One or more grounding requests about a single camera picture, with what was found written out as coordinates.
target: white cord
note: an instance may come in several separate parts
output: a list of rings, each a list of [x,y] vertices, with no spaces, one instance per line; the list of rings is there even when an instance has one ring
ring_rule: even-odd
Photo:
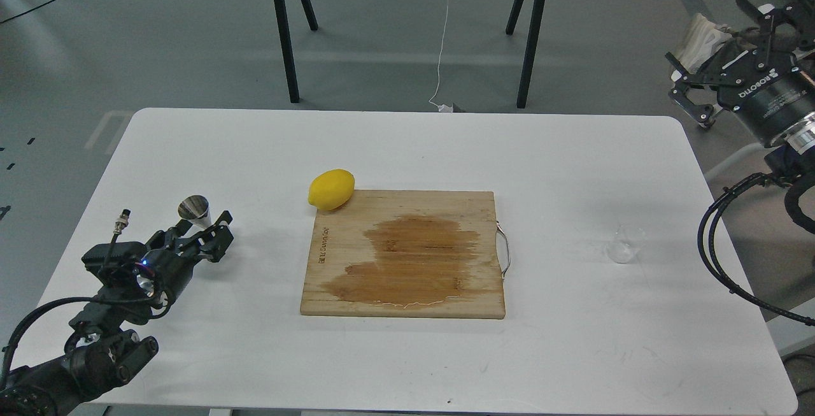
[[[448,7],[444,12],[444,28],[442,30],[442,47],[439,49],[439,63],[436,64],[436,91],[433,93],[433,96],[427,100],[428,103],[433,104],[436,106],[437,109],[441,109],[437,103],[433,102],[433,99],[436,98],[436,94],[439,93],[439,86],[442,85],[442,53],[444,52],[444,36],[448,33],[448,17],[450,16],[450,0],[448,0]]]

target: clear glass cup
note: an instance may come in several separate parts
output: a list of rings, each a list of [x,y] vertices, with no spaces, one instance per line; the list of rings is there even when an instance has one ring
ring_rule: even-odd
[[[640,227],[619,225],[611,241],[606,243],[606,255],[617,263],[628,263],[642,250],[646,232]]]

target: printed logo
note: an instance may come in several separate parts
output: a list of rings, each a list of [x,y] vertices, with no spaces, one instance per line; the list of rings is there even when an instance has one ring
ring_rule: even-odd
[[[774,78],[778,78],[778,73],[776,73],[775,68],[772,68],[767,73],[767,76],[763,77],[761,80],[758,80],[756,83],[750,85],[749,88],[745,88],[741,93],[739,93],[739,97],[748,97],[753,91],[758,90],[760,87],[765,85],[765,83],[769,82]]]
[[[325,263],[325,248],[329,244],[329,228],[323,227],[323,239],[320,243],[320,256],[317,257],[317,263]]]

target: bamboo cutting board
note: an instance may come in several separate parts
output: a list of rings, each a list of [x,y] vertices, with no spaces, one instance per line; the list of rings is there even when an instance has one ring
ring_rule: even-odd
[[[317,211],[300,313],[504,318],[492,192],[355,190]]]

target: screw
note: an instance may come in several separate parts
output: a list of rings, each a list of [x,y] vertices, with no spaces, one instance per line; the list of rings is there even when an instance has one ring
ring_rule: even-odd
[[[131,380],[131,371],[125,366],[120,366],[117,368],[116,375],[122,382],[128,382]]]

